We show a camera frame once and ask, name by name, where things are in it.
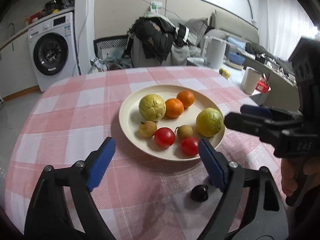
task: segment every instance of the cherry tomato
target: cherry tomato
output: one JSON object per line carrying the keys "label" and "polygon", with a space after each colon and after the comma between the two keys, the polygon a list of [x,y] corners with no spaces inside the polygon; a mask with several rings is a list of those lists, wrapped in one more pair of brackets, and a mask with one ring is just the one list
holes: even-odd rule
{"label": "cherry tomato", "polygon": [[196,156],[198,154],[199,140],[197,138],[186,138],[181,143],[181,150],[187,156]]}
{"label": "cherry tomato", "polygon": [[155,132],[155,142],[161,148],[167,148],[171,146],[176,140],[174,132],[167,127],[159,128]]}

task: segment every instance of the blue container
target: blue container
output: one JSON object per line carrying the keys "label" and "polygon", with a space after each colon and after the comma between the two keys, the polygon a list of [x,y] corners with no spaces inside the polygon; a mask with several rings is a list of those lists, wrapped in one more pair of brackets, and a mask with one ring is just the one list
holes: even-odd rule
{"label": "blue container", "polygon": [[236,53],[230,52],[229,53],[229,61],[241,66],[243,64],[243,62],[245,61],[245,57],[241,57]]}

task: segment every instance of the sticker on washing machine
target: sticker on washing machine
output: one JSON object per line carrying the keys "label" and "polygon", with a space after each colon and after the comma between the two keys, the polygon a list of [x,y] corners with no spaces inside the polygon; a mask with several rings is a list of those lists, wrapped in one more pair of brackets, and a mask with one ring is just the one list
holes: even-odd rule
{"label": "sticker on washing machine", "polygon": [[70,36],[71,35],[71,26],[70,25],[67,25],[64,27],[64,36],[67,37],[67,36]]}

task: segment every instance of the gray floor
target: gray floor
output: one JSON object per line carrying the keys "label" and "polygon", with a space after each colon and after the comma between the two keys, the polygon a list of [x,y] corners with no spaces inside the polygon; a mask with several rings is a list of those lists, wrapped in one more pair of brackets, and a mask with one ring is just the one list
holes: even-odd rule
{"label": "gray floor", "polygon": [[7,101],[0,110],[0,205],[2,207],[4,207],[5,175],[14,145],[41,94],[34,92]]}

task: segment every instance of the washing machine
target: washing machine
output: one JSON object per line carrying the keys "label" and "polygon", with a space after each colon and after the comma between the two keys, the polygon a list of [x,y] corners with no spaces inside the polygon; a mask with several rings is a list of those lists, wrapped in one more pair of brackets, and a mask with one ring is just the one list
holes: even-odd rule
{"label": "washing machine", "polygon": [[73,16],[73,12],[61,14],[28,30],[31,58],[41,91],[57,81],[81,74]]}

